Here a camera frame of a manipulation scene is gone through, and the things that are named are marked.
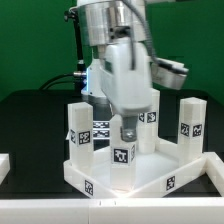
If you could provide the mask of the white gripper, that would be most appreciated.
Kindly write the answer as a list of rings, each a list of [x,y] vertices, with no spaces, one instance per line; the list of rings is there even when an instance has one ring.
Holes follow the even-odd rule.
[[[120,38],[108,45],[104,64],[100,67],[100,85],[115,111],[122,118],[121,138],[125,142],[137,139],[136,125],[139,113],[152,105],[152,81],[146,48],[134,43],[135,69],[131,69],[131,42]]]

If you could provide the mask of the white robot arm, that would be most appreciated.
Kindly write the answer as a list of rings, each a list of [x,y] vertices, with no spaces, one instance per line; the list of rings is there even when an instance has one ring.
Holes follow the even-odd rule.
[[[85,93],[105,98],[122,118],[121,138],[137,139],[151,107],[150,35],[144,0],[77,0],[83,42],[92,48]]]

